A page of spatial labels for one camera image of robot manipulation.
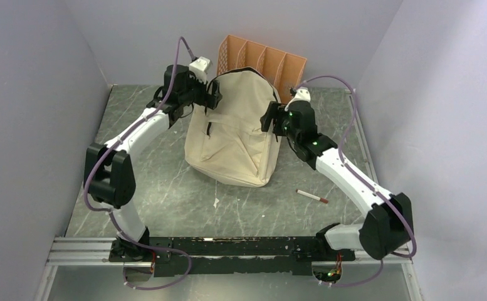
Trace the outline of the beige canvas backpack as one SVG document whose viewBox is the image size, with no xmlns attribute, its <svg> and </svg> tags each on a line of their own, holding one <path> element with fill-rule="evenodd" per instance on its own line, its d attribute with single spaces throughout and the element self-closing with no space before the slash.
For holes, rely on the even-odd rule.
<svg viewBox="0 0 487 301">
<path fill-rule="evenodd" d="M 196 107 L 186 134 L 186 162 L 228 185 L 262 187 L 269 183 L 280 152 L 281 138 L 261 130 L 260 118 L 277 89 L 252 67 L 217 76 L 221 101 L 215 109 Z"/>
</svg>

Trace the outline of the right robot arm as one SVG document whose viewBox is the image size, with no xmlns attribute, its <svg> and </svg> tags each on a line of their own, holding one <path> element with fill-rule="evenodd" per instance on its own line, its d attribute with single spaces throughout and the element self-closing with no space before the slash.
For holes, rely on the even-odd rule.
<svg viewBox="0 0 487 301">
<path fill-rule="evenodd" d="M 339 250 L 363 250 L 376 260 L 390 254 L 403 258 L 416 254 L 411 200 L 371 180 L 339 145 L 319 133 L 309 102 L 270 102 L 260 122 L 263 132 L 286 137 L 296 156 L 331 180 L 365 216 L 360 224 L 332 224 L 318 232 L 315 249 L 320 258 L 332 259 Z"/>
</svg>

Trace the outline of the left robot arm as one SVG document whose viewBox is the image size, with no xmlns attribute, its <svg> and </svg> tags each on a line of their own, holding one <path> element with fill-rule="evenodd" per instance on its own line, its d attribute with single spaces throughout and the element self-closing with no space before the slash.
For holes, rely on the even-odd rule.
<svg viewBox="0 0 487 301">
<path fill-rule="evenodd" d="M 183 117 L 187 106 L 217 107 L 222 96 L 218 82 L 207 79 L 210 67 L 210 60 L 204 57 L 188 65 L 169 65 L 164 84 L 141 115 L 116 137 L 103 144 L 92 143 L 86 150 L 83 200 L 88 209 L 108 214 L 115 225 L 119 258 L 141 261 L 155 251 L 132 201 L 136 189 L 133 163 Z"/>
</svg>

